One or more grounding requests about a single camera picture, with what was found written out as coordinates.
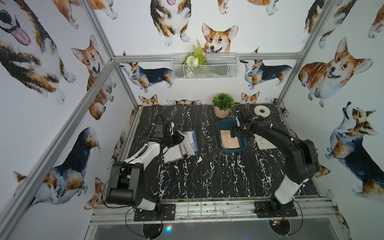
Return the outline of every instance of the corgi tongue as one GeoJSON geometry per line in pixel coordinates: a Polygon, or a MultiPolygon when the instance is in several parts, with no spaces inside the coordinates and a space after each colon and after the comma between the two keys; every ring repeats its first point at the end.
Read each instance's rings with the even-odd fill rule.
{"type": "Polygon", "coordinates": [[[169,5],[175,5],[176,0],[167,0],[167,2],[169,5]]]}
{"type": "Polygon", "coordinates": [[[11,31],[12,36],[22,45],[28,46],[31,43],[31,39],[28,34],[24,32],[19,26],[11,31]]]}

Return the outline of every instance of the artificial plant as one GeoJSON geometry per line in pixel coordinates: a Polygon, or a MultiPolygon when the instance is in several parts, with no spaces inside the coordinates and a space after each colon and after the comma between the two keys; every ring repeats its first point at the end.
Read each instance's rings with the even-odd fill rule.
{"type": "Polygon", "coordinates": [[[235,100],[226,93],[220,93],[212,100],[215,107],[220,108],[222,111],[232,109],[235,106],[235,100]]]}

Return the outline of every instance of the corgi illustration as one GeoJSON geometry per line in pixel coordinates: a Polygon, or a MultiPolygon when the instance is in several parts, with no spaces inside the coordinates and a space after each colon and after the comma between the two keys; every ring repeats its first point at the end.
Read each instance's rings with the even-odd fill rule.
{"type": "MultiPolygon", "coordinates": [[[[72,48],[73,54],[87,66],[89,72],[87,91],[96,81],[96,78],[99,76],[101,69],[104,66],[104,61],[101,55],[98,52],[97,42],[93,35],[91,35],[89,40],[89,47],[84,50],[72,48]]],[[[91,106],[89,107],[89,112],[94,119],[99,120],[101,115],[105,112],[105,104],[107,100],[113,102],[114,97],[112,94],[112,87],[116,87],[116,83],[112,82],[111,78],[107,78],[103,86],[101,87],[99,94],[93,100],[91,106]]]]}
{"type": "Polygon", "coordinates": [[[319,178],[331,173],[331,170],[329,170],[328,168],[322,166],[321,164],[319,164],[319,166],[320,166],[320,170],[314,175],[316,178],[319,178]]]}
{"type": "Polygon", "coordinates": [[[172,36],[180,34],[184,42],[189,42],[186,31],[191,17],[191,0],[151,0],[151,16],[159,32],[164,35],[164,45],[172,45],[172,36]]]}
{"type": "Polygon", "coordinates": [[[325,0],[315,0],[315,2],[312,4],[311,8],[308,11],[307,19],[305,20],[304,32],[307,32],[308,34],[312,33],[313,27],[317,22],[317,19],[319,18],[319,15],[321,13],[321,10],[324,7],[324,4],[325,4],[325,0]]]}
{"type": "Polygon", "coordinates": [[[125,130],[123,129],[120,134],[119,141],[116,143],[115,150],[113,151],[113,155],[111,157],[111,161],[107,165],[107,169],[111,169],[112,165],[119,159],[119,155],[123,144],[125,142],[125,130]]]}
{"type": "Polygon", "coordinates": [[[227,53],[231,48],[231,41],[238,32],[238,26],[232,26],[225,31],[214,31],[203,23],[202,30],[207,41],[204,46],[206,53],[227,53]]]}
{"type": "Polygon", "coordinates": [[[194,100],[194,101],[191,101],[191,100],[179,100],[179,101],[176,101],[176,100],[168,99],[167,103],[169,105],[179,105],[179,106],[184,106],[184,105],[201,105],[201,100],[194,100]]]}
{"type": "MultiPolygon", "coordinates": [[[[293,137],[299,138],[293,129],[291,129],[291,133],[292,133],[293,137]]],[[[322,176],[325,176],[325,175],[331,173],[331,170],[322,166],[320,163],[319,163],[319,167],[320,167],[320,170],[317,173],[315,173],[315,175],[314,175],[316,178],[319,178],[319,177],[322,177],[322,176]]]]}
{"type": "Polygon", "coordinates": [[[171,69],[158,68],[158,69],[144,69],[138,65],[138,62],[133,63],[120,63],[120,67],[127,73],[129,80],[135,85],[148,92],[148,87],[163,81],[169,84],[168,88],[172,87],[174,74],[171,69]]]}
{"type": "Polygon", "coordinates": [[[260,95],[260,92],[257,92],[252,96],[248,96],[247,94],[242,93],[241,94],[241,101],[239,103],[236,103],[236,104],[255,104],[259,95],[260,95]]]}
{"type": "MultiPolygon", "coordinates": [[[[226,9],[228,9],[228,1],[229,0],[218,0],[218,9],[221,14],[227,13],[226,9]]],[[[268,15],[272,15],[277,11],[276,3],[279,0],[247,0],[247,1],[258,6],[265,6],[266,13],[268,15]]]]}
{"type": "Polygon", "coordinates": [[[351,11],[353,5],[357,0],[336,0],[335,6],[332,8],[332,13],[330,19],[326,22],[323,30],[320,34],[321,39],[319,42],[319,47],[323,49],[325,47],[325,41],[333,31],[343,23],[344,19],[347,17],[351,11]]]}
{"type": "MultiPolygon", "coordinates": [[[[79,25],[76,19],[72,16],[72,5],[80,6],[79,0],[53,0],[59,12],[67,19],[67,21],[75,28],[78,29],[79,25]]],[[[116,19],[118,14],[112,9],[113,0],[89,0],[92,8],[95,10],[103,10],[108,17],[116,19]]]]}
{"type": "Polygon", "coordinates": [[[13,196],[16,195],[16,193],[20,190],[20,188],[24,185],[24,183],[26,182],[27,180],[27,177],[24,176],[24,175],[21,175],[20,173],[14,171],[13,172],[15,174],[15,177],[16,177],[16,180],[18,182],[18,185],[16,187],[16,190],[15,190],[15,193],[13,194],[13,196]]]}
{"type": "Polygon", "coordinates": [[[90,151],[100,143],[95,130],[91,127],[84,129],[78,136],[71,152],[63,164],[50,170],[43,184],[33,197],[28,209],[40,202],[58,205],[68,202],[76,193],[87,192],[84,182],[90,151]]]}
{"type": "Polygon", "coordinates": [[[263,60],[241,60],[245,65],[245,80],[249,82],[250,89],[254,89],[258,83],[264,83],[275,78],[278,79],[276,86],[279,86],[288,77],[292,67],[288,65],[265,66],[263,60]]]}
{"type": "MultiPolygon", "coordinates": [[[[266,98],[265,98],[265,102],[266,102],[266,103],[273,103],[273,104],[276,104],[276,102],[277,102],[277,98],[266,97],[266,98]]],[[[288,112],[288,110],[285,108],[285,106],[284,106],[284,102],[282,102],[282,103],[280,104],[280,110],[281,110],[281,113],[283,114],[284,117],[287,118],[287,117],[289,116],[289,112],[288,112]]]]}
{"type": "Polygon", "coordinates": [[[372,26],[368,32],[369,38],[376,38],[376,33],[381,33],[384,26],[384,4],[377,13],[376,19],[373,21],[372,26]]]}
{"type": "Polygon", "coordinates": [[[139,96],[140,101],[142,101],[143,106],[152,106],[152,105],[158,105],[159,102],[157,101],[157,95],[153,95],[151,98],[144,98],[142,96],[139,96]]]}
{"type": "Polygon", "coordinates": [[[300,73],[302,86],[310,90],[308,99],[313,96],[320,98],[320,106],[325,107],[324,101],[339,91],[353,75],[368,70],[373,64],[372,59],[355,59],[347,47],[347,39],[341,40],[335,58],[327,63],[308,63],[300,73]]]}
{"type": "Polygon", "coordinates": [[[95,177],[95,193],[93,197],[87,202],[87,204],[84,206],[85,210],[94,209],[96,204],[101,203],[101,198],[105,198],[106,191],[103,192],[105,184],[100,180],[100,178],[95,177]]]}
{"type": "Polygon", "coordinates": [[[63,104],[59,81],[64,77],[73,83],[76,76],[67,72],[55,43],[24,0],[0,1],[0,29],[0,62],[9,74],[63,104]]]}
{"type": "Polygon", "coordinates": [[[365,135],[377,135],[367,118],[376,110],[364,111],[353,107],[351,102],[343,108],[343,121],[330,137],[328,159],[337,158],[355,177],[362,181],[360,192],[353,193],[365,199],[384,203],[384,172],[372,160],[363,147],[365,135]]]}
{"type": "Polygon", "coordinates": [[[137,112],[136,109],[132,109],[131,118],[129,119],[130,126],[132,126],[133,120],[135,119],[136,112],[137,112]]]}

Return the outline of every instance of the potted plant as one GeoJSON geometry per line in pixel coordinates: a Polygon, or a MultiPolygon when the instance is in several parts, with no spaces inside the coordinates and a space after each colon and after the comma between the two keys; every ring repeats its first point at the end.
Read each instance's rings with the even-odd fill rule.
{"type": "Polygon", "coordinates": [[[226,118],[235,106],[235,100],[225,93],[220,93],[214,97],[212,103],[215,107],[215,114],[219,118],[226,118]]]}

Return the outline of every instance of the white wall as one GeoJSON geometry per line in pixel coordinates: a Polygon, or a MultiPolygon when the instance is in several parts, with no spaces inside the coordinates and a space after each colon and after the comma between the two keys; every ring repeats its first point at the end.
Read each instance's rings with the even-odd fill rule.
{"type": "Polygon", "coordinates": [[[164,45],[164,36],[159,36],[150,12],[151,0],[116,0],[112,8],[117,19],[109,18],[98,11],[97,16],[116,55],[125,50],[128,55],[185,53],[193,51],[196,39],[202,45],[205,38],[202,23],[213,30],[225,31],[233,25],[239,27],[231,42],[231,51],[249,53],[260,46],[259,52],[297,52],[303,47],[302,39],[308,9],[312,1],[279,1],[275,14],[268,16],[265,6],[256,6],[246,0],[230,0],[228,13],[219,12],[217,0],[192,0],[192,15],[187,35],[190,42],[173,37],[171,46],[164,45]]]}
{"type": "MultiPolygon", "coordinates": [[[[65,68],[76,75],[76,81],[68,83],[64,78],[60,80],[59,86],[65,94],[65,102],[59,105],[52,94],[49,93],[46,98],[41,97],[35,90],[25,87],[10,76],[0,64],[3,84],[0,89],[0,101],[3,103],[0,151],[4,159],[0,169],[0,180],[7,183],[1,187],[0,211],[10,201],[17,186],[13,171],[29,174],[86,93],[89,77],[87,67],[71,50],[71,48],[88,47],[90,35],[94,34],[82,8],[72,7],[73,16],[79,24],[79,28],[74,29],[52,1],[43,4],[37,0],[26,0],[26,3],[56,44],[65,68]]],[[[19,23],[28,32],[28,24],[23,21],[19,23]]],[[[9,35],[0,30],[0,39],[4,41],[11,39],[11,44],[15,48],[22,47],[15,38],[9,38],[9,35]]],[[[33,53],[35,50],[29,49],[28,52],[33,53]]],[[[104,61],[107,61],[108,58],[101,46],[99,52],[104,61]]]]}
{"type": "Polygon", "coordinates": [[[121,131],[124,129],[126,136],[128,134],[129,118],[133,110],[115,71],[111,73],[111,78],[117,83],[112,91],[114,101],[107,103],[107,111],[100,120],[95,120],[89,113],[85,114],[54,165],[61,165],[72,150],[79,133],[87,127],[92,127],[97,133],[101,150],[98,153],[98,149],[94,147],[90,151],[84,177],[84,182],[88,185],[86,194],[82,192],[79,197],[75,194],[68,202],[59,205],[38,203],[32,206],[21,218],[10,239],[84,238],[93,212],[85,210],[84,206],[95,193],[95,178],[98,177],[103,183],[108,180],[109,170],[106,170],[106,166],[111,161],[121,131]]]}
{"type": "Polygon", "coordinates": [[[328,63],[334,58],[339,42],[346,37],[349,53],[355,58],[371,58],[374,63],[370,69],[353,76],[350,81],[334,96],[325,101],[325,107],[319,105],[319,99],[308,99],[308,88],[303,87],[295,78],[285,106],[290,112],[287,118],[289,126],[301,139],[310,139],[319,151],[320,163],[329,168],[331,173],[316,179],[323,195],[332,189],[340,212],[344,215],[354,240],[382,239],[380,229],[381,216],[384,214],[383,203],[357,197],[352,189],[358,190],[362,182],[337,159],[327,159],[329,138],[333,130],[342,122],[342,108],[348,101],[365,111],[375,109],[368,117],[368,122],[378,135],[365,135],[363,146],[373,161],[384,170],[382,143],[384,127],[384,97],[382,90],[382,66],[384,64],[384,33],[378,33],[375,39],[368,38],[368,31],[376,18],[383,0],[357,1],[344,22],[336,28],[326,41],[324,49],[318,46],[318,39],[309,53],[305,64],[312,62],[328,63]]]}

